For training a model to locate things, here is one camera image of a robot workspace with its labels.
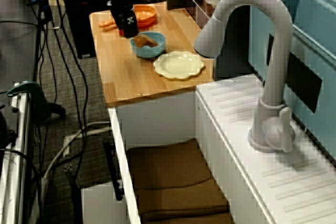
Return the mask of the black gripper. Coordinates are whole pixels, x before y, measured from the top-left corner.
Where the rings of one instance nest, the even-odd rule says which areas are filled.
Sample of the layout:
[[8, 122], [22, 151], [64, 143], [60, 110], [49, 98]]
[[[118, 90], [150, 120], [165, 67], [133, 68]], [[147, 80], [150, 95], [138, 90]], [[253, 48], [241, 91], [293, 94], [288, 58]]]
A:
[[123, 31], [125, 38], [132, 38], [139, 33], [134, 6], [129, 3], [117, 3], [109, 0], [109, 10], [118, 29]]

